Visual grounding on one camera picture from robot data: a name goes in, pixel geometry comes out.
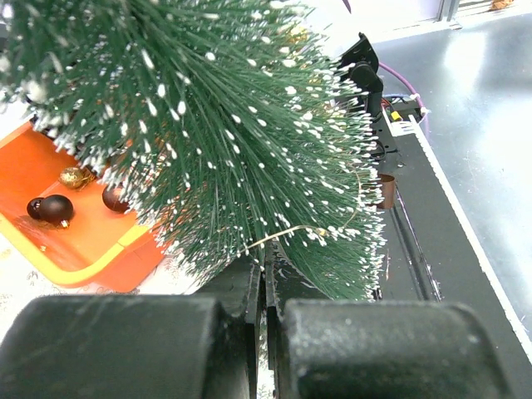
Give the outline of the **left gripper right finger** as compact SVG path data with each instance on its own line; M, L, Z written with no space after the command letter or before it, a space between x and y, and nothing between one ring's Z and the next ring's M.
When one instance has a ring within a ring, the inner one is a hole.
M459 304L327 299L278 244L266 258L277 398L511 398L475 314Z

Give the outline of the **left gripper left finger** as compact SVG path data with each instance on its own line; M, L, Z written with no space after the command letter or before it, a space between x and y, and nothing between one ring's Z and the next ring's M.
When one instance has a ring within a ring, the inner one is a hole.
M1 345L4 398L252 398L261 270L233 261L190 295L32 300Z

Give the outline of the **small green christmas tree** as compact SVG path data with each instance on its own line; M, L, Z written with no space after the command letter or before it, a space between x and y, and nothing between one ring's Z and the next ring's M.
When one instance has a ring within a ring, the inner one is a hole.
M288 261L369 299L384 244L367 93L295 1L13 1L3 105L94 170L201 278Z

